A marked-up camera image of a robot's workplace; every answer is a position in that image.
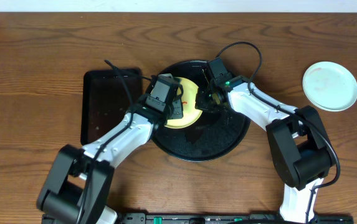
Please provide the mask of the yellow plate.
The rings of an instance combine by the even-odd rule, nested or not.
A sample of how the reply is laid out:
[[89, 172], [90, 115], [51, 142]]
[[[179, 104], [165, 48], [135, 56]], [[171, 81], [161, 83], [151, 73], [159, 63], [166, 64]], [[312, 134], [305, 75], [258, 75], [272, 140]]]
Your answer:
[[180, 84], [183, 86], [183, 117], [179, 119], [169, 119], [165, 126], [172, 129], [186, 128], [195, 123], [201, 116], [202, 111], [195, 108], [196, 94], [198, 86], [187, 78], [178, 77]]

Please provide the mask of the light blue plate top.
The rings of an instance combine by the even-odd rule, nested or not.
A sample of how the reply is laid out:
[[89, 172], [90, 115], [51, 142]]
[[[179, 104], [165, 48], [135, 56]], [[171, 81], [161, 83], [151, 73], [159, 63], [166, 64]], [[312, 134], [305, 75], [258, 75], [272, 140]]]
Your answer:
[[357, 81], [344, 66], [334, 62], [317, 62], [303, 74], [305, 96], [325, 111], [344, 111], [357, 100]]

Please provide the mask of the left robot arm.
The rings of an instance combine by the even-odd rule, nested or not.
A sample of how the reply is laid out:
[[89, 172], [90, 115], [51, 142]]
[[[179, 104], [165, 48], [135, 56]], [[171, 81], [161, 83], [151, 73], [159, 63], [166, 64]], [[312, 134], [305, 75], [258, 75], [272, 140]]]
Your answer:
[[183, 93], [177, 78], [158, 75], [151, 92], [142, 95], [117, 126], [80, 149], [60, 149], [37, 208], [57, 223], [115, 223], [117, 212], [107, 206], [115, 169], [172, 118]]

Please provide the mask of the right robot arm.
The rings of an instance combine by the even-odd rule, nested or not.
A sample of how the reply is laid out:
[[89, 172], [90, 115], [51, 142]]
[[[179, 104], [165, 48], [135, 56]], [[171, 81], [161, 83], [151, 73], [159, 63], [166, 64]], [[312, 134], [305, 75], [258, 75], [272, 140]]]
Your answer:
[[248, 78], [228, 71], [219, 57], [207, 62], [205, 77], [208, 86], [198, 91], [196, 108], [229, 108], [265, 130], [275, 170], [285, 184], [280, 216], [286, 222], [314, 221], [318, 189], [333, 185], [340, 175], [338, 156], [316, 109], [273, 99]]

